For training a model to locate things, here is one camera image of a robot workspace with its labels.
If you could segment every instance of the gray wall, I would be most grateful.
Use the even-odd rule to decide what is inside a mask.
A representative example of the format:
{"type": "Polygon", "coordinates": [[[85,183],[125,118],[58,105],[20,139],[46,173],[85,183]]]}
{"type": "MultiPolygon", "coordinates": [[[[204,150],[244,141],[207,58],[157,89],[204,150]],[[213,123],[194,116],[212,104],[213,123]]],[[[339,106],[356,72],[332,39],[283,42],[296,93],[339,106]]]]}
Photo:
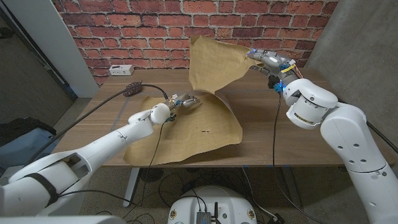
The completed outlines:
{"type": "Polygon", "coordinates": [[[305,67],[398,146],[398,1],[341,0],[305,67]]]}

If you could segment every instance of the brick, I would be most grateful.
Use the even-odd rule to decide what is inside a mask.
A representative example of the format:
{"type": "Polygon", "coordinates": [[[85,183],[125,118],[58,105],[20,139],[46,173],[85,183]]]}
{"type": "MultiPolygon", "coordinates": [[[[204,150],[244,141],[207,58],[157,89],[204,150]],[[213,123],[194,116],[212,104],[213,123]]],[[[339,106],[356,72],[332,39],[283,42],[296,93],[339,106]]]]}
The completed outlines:
{"type": "Polygon", "coordinates": [[[91,37],[91,32],[88,27],[75,27],[75,31],[80,37],[91,37]]]}
{"type": "Polygon", "coordinates": [[[312,38],[318,40],[319,36],[321,36],[323,29],[317,29],[312,34],[312,38]]]}
{"type": "Polygon", "coordinates": [[[137,33],[141,37],[167,37],[167,31],[164,27],[140,27],[137,33]]]}
{"type": "Polygon", "coordinates": [[[155,49],[156,48],[163,49],[164,48],[163,39],[149,39],[149,46],[155,49]]]}
{"type": "Polygon", "coordinates": [[[62,19],[67,25],[81,25],[81,26],[92,26],[94,21],[89,14],[62,14],[62,19]]]}
{"type": "Polygon", "coordinates": [[[164,60],[166,67],[188,67],[189,60],[186,59],[173,59],[173,60],[164,60]]]}
{"type": "Polygon", "coordinates": [[[254,26],[256,25],[256,16],[244,16],[242,18],[242,26],[254,26]]]}
{"type": "Polygon", "coordinates": [[[282,48],[294,49],[296,46],[296,41],[294,40],[284,40],[282,42],[282,48]]]}
{"type": "Polygon", "coordinates": [[[310,22],[308,22],[309,27],[325,27],[329,21],[328,16],[311,16],[310,22]]]}
{"type": "Polygon", "coordinates": [[[183,50],[172,50],[172,58],[184,58],[184,55],[183,50]]]}
{"type": "Polygon", "coordinates": [[[106,81],[106,79],[108,79],[108,77],[106,77],[106,76],[94,77],[95,82],[96,82],[99,86],[101,86],[101,85],[106,81]]]}
{"type": "Polygon", "coordinates": [[[111,58],[109,61],[111,65],[124,65],[124,61],[121,58],[111,58]]]}
{"type": "Polygon", "coordinates": [[[74,41],[75,41],[77,47],[83,47],[83,48],[104,47],[104,45],[102,44],[102,41],[100,39],[94,39],[94,38],[76,39],[76,38],[74,38],[74,41]]]}
{"type": "Polygon", "coordinates": [[[144,56],[144,54],[142,53],[142,50],[139,50],[139,49],[130,50],[130,55],[133,58],[142,58],[144,56]]]}
{"type": "Polygon", "coordinates": [[[63,2],[63,6],[65,6],[65,10],[67,12],[81,12],[79,5],[72,1],[63,2]]]}
{"type": "Polygon", "coordinates": [[[215,26],[239,26],[241,16],[210,16],[210,25],[215,26]]]}
{"type": "Polygon", "coordinates": [[[286,2],[273,2],[269,12],[271,13],[282,13],[286,10],[287,3],[286,2]]]}
{"type": "Polygon", "coordinates": [[[313,50],[316,43],[316,41],[298,40],[296,44],[296,49],[313,50]]]}
{"type": "Polygon", "coordinates": [[[220,13],[232,13],[234,10],[234,2],[220,1],[218,3],[218,12],[220,13]]]}
{"type": "Polygon", "coordinates": [[[209,25],[209,17],[208,16],[193,16],[193,25],[194,26],[208,26],[209,25]]]}
{"type": "Polygon", "coordinates": [[[108,25],[108,19],[105,15],[91,15],[91,18],[94,20],[94,24],[96,26],[108,25]]]}
{"type": "Polygon", "coordinates": [[[113,6],[109,0],[80,0],[80,7],[83,12],[112,12],[113,6]]]}
{"type": "Polygon", "coordinates": [[[72,37],[76,37],[76,32],[75,30],[73,30],[73,27],[68,27],[69,33],[70,35],[72,35],[72,37]]]}
{"type": "Polygon", "coordinates": [[[302,59],[308,59],[310,58],[312,52],[304,52],[303,56],[301,57],[302,59]]]}
{"type": "Polygon", "coordinates": [[[265,1],[236,1],[235,12],[267,13],[268,2],[265,1]]]}
{"type": "Polygon", "coordinates": [[[136,28],[122,28],[122,34],[124,37],[137,37],[136,28]]]}
{"type": "Polygon", "coordinates": [[[119,43],[116,39],[103,39],[105,47],[119,47],[119,43]]]}
{"type": "Polygon", "coordinates": [[[296,65],[298,66],[298,68],[303,68],[306,63],[307,63],[307,60],[297,60],[296,61],[296,65]]]}
{"type": "Polygon", "coordinates": [[[109,70],[107,68],[93,68],[93,74],[101,77],[109,76],[109,70]]]}
{"type": "Polygon", "coordinates": [[[182,28],[169,28],[169,36],[170,37],[181,37],[182,36],[182,28]]]}
{"type": "Polygon", "coordinates": [[[96,37],[120,37],[117,27],[90,27],[91,33],[96,37]]]}
{"type": "Polygon", "coordinates": [[[217,37],[218,38],[231,38],[232,29],[231,28],[218,28],[217,37]]]}
{"type": "Polygon", "coordinates": [[[100,58],[101,54],[98,50],[87,50],[86,49],[87,57],[89,58],[100,58]]]}
{"type": "Polygon", "coordinates": [[[55,8],[57,9],[58,12],[65,12],[65,9],[61,5],[60,1],[55,1],[55,8]]]}
{"type": "Polygon", "coordinates": [[[126,1],[112,1],[115,12],[130,12],[129,6],[126,1]]]}
{"type": "Polygon", "coordinates": [[[300,59],[303,55],[303,52],[298,50],[278,50],[278,54],[284,54],[292,59],[300,59]]]}
{"type": "Polygon", "coordinates": [[[148,68],[150,67],[149,59],[124,59],[126,65],[133,65],[135,67],[148,68]]]}
{"type": "Polygon", "coordinates": [[[101,55],[102,57],[127,58],[129,57],[129,51],[121,49],[103,49],[101,50],[101,55]]]}
{"type": "Polygon", "coordinates": [[[153,59],[152,66],[154,68],[164,68],[165,67],[164,60],[153,59]]]}
{"type": "Polygon", "coordinates": [[[280,40],[254,40],[253,47],[260,49],[279,49],[282,41],[280,40]]]}
{"type": "Polygon", "coordinates": [[[287,27],[292,16],[287,15],[265,15],[260,16],[257,21],[258,26],[277,26],[287,27]]]}
{"type": "Polygon", "coordinates": [[[276,28],[265,28],[263,37],[276,37],[278,35],[279,29],[276,28]]]}
{"type": "Polygon", "coordinates": [[[191,16],[159,16],[159,25],[161,26],[190,26],[191,16]]]}
{"type": "Polygon", "coordinates": [[[262,35],[263,28],[235,28],[232,36],[233,37],[260,37],[262,35]]]}
{"type": "Polygon", "coordinates": [[[189,41],[187,39],[166,40],[165,41],[165,48],[170,48],[170,49],[185,49],[185,48],[189,48],[189,41]]]}
{"type": "Polygon", "coordinates": [[[144,26],[157,26],[157,16],[143,16],[142,24],[144,26]]]}
{"type": "Polygon", "coordinates": [[[279,37],[308,38],[311,31],[311,29],[281,29],[279,37]]]}
{"type": "Polygon", "coordinates": [[[185,12],[216,12],[216,5],[212,1],[184,1],[185,12]]]}
{"type": "Polygon", "coordinates": [[[108,15],[109,21],[116,26],[140,26],[141,18],[137,15],[108,15]]]}
{"type": "Polygon", "coordinates": [[[87,54],[83,49],[79,49],[79,51],[82,57],[87,57],[87,54]]]}
{"type": "Polygon", "coordinates": [[[293,18],[292,27],[306,27],[308,22],[307,16],[295,16],[293,18]]]}
{"type": "Polygon", "coordinates": [[[85,58],[85,62],[89,67],[108,67],[110,66],[107,59],[91,59],[85,58]]]}
{"type": "Polygon", "coordinates": [[[323,6],[323,2],[297,2],[291,1],[287,5],[286,12],[292,14],[318,14],[323,6]]]}
{"type": "Polygon", "coordinates": [[[227,43],[227,44],[236,44],[236,39],[217,39],[220,42],[227,43]]]}
{"type": "Polygon", "coordinates": [[[122,47],[137,47],[137,48],[148,47],[146,39],[121,39],[120,43],[122,47]]]}
{"type": "Polygon", "coordinates": [[[165,12],[163,1],[130,1],[132,12],[165,12]]]}
{"type": "Polygon", "coordinates": [[[169,50],[144,50],[145,58],[170,58],[169,50]]]}
{"type": "Polygon", "coordinates": [[[181,12],[179,1],[165,1],[164,5],[166,12],[181,12]]]}
{"type": "Polygon", "coordinates": [[[326,3],[322,9],[322,14],[331,15],[337,6],[337,2],[326,3]]]}
{"type": "Polygon", "coordinates": [[[250,40],[247,40],[247,39],[239,39],[238,45],[245,46],[245,47],[251,47],[250,40]]]}
{"type": "Polygon", "coordinates": [[[207,37],[214,37],[215,32],[210,28],[198,28],[198,27],[186,27],[185,28],[185,36],[191,37],[193,35],[204,35],[207,37]]]}

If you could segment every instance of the black strap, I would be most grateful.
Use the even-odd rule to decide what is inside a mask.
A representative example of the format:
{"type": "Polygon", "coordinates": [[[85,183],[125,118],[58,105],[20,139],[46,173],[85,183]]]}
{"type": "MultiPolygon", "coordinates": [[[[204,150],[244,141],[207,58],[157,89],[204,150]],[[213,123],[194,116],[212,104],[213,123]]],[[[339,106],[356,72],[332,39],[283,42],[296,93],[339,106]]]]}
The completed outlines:
{"type": "Polygon", "coordinates": [[[47,180],[41,174],[33,173],[33,174],[28,174],[25,177],[31,177],[31,178],[37,180],[39,183],[41,183],[43,185],[43,187],[50,194],[50,200],[46,207],[48,207],[49,205],[51,205],[52,203],[54,203],[58,200],[57,190],[55,189],[54,185],[52,185],[49,182],[49,180],[47,180]]]}

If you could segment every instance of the white outlet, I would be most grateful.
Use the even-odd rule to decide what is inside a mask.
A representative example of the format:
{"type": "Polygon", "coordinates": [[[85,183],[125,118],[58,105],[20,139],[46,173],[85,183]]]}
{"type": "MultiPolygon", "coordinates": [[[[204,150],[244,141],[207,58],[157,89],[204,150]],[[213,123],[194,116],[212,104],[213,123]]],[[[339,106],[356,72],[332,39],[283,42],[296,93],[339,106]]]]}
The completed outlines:
{"type": "Polygon", "coordinates": [[[111,75],[131,75],[134,67],[132,65],[112,65],[109,71],[111,75]]]}

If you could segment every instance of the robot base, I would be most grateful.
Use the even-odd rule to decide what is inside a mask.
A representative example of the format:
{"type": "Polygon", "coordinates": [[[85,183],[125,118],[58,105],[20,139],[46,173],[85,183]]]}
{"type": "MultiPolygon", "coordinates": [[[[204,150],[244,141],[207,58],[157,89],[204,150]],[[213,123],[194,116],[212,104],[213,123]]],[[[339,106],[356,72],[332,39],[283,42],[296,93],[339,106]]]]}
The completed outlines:
{"type": "MultiPolygon", "coordinates": [[[[256,214],[252,205],[242,195],[226,187],[208,185],[193,189],[198,197],[201,197],[207,206],[207,212],[211,216],[215,215],[215,203],[218,203],[218,221],[221,224],[256,224],[256,214]]],[[[205,205],[190,190],[183,194],[181,199],[174,202],[170,209],[168,224],[194,224],[198,223],[197,217],[204,215],[205,205]]],[[[200,221],[200,224],[210,224],[206,220],[200,221]]]]}

